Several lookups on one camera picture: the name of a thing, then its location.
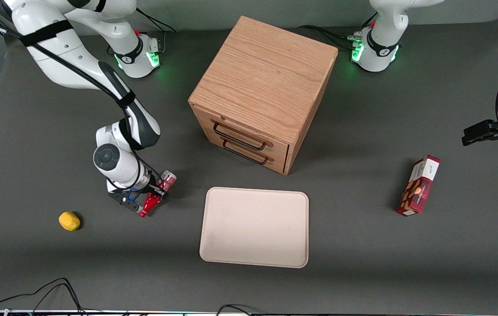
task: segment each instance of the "black strap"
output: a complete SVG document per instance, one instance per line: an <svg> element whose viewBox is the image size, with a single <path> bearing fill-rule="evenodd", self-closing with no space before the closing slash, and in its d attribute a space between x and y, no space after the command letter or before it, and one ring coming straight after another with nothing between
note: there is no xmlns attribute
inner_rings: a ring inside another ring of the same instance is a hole
<svg viewBox="0 0 498 316"><path fill-rule="evenodd" d="M21 36L19 40L26 47L32 46L43 40L49 40L50 38L56 37L59 32L63 32L65 30L72 29L73 26L70 24L68 20L62 20L55 22L53 24L44 26L41 29L36 30L30 34L26 34L25 36Z"/></svg>
<svg viewBox="0 0 498 316"><path fill-rule="evenodd" d="M101 12L104 9L104 5L106 4L106 2L107 0L99 0L99 4L97 4L95 12Z"/></svg>
<svg viewBox="0 0 498 316"><path fill-rule="evenodd" d="M376 54L378 57L385 57L385 56L388 56L391 52L393 52L393 50L395 50L395 48L397 47L397 44L394 44L394 45L391 45L391 46L383 46L383 45L379 45L375 42L375 40L373 40L372 38L372 30L370 30L368 32L368 36L366 38L367 42L368 42L368 45L373 49L375 50Z"/></svg>
<svg viewBox="0 0 498 316"><path fill-rule="evenodd" d="M120 100L116 100L116 104L118 104L118 106L120 106L120 108L125 109L130 104L132 104L134 102L135 98L136 98L136 94L134 93L134 91L130 91L130 92L128 92L127 95L125 95Z"/></svg>
<svg viewBox="0 0 498 316"><path fill-rule="evenodd" d="M128 144L130 144L130 147L134 150L142 150L143 147L140 145L134 138L132 138L132 135L128 131L128 124L126 124L126 120L128 118L123 118L118 122L118 127L120 128L120 132L122 133L122 136L124 136L124 139Z"/></svg>

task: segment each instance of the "wooden drawer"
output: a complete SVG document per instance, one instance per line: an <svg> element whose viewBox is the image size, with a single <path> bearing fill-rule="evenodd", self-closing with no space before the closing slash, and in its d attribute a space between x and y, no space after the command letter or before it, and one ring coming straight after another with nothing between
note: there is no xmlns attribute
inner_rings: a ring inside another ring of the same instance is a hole
<svg viewBox="0 0 498 316"><path fill-rule="evenodd" d="M201 110L194 110L194 114L212 144L255 164L284 173L287 144L255 136L231 122L224 122L221 118Z"/></svg>
<svg viewBox="0 0 498 316"><path fill-rule="evenodd" d="M241 16L188 102L213 144L288 174L337 53Z"/></svg>

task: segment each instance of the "yellow object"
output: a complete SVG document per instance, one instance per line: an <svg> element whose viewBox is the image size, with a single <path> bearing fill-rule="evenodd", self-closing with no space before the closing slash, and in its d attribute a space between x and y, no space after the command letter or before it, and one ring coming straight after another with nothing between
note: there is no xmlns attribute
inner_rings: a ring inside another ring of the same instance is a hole
<svg viewBox="0 0 498 316"><path fill-rule="evenodd" d="M72 212L63 212L58 220L60 221L60 225L64 228L64 230L76 230L81 225L81 221L79 220L79 218Z"/></svg>

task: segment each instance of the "plastic tray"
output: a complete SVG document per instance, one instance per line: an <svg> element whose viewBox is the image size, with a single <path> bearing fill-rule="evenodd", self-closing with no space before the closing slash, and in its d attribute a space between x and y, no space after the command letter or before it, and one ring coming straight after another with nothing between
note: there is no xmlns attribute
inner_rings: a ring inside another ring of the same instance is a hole
<svg viewBox="0 0 498 316"><path fill-rule="evenodd" d="M303 192L208 190L200 256L207 262L303 268L309 200Z"/></svg>

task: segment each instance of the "drawer handle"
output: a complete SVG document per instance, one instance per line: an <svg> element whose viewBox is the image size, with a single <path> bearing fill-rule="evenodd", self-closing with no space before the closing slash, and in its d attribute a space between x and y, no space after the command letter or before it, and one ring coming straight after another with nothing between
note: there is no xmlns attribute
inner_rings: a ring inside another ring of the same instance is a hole
<svg viewBox="0 0 498 316"><path fill-rule="evenodd" d="M244 154L241 154L240 152L237 152L237 151L235 151L235 150L233 150L233 149L231 149L231 148L228 148L228 146L225 146L225 144L227 144L227 140L223 140L223 145L222 145L223 149L225 149L225 150L227 150L227 151L229 151L229 152L233 152L233 153L234 153L234 154L236 154L237 156L243 157L243 158L245 158L245 159L247 159L247 160L249 160L249 161L251 161L251 162L254 162L254 163L255 163L255 164L257 164L257 165L261 165L261 166L262 166L262 165L264 165L265 163L267 163L267 162L268 162L268 160L269 160L269 158L268 158L268 157L265 157L265 159L264 159L262 162L259 162L259 160L255 160L255 159L253 159L253 158L251 158L251 157L247 157L247 156L245 156Z"/></svg>
<svg viewBox="0 0 498 316"><path fill-rule="evenodd" d="M220 132L219 130L217 130L218 126L219 126L219 123L215 122L215 124L214 124L214 132L216 134L218 134L219 136L222 136L223 138L227 138L228 140L231 140L232 142L235 142L237 144L241 144L241 145L243 145L245 147L251 148L252 150L261 151L261 150L265 149L266 142L262 142L262 146L260 146L260 147L255 147L255 146L253 146L251 144L247 144L247 143L243 142L242 140L238 140L237 138L234 138L232 136L229 136L227 134L224 134L224 133Z"/></svg>

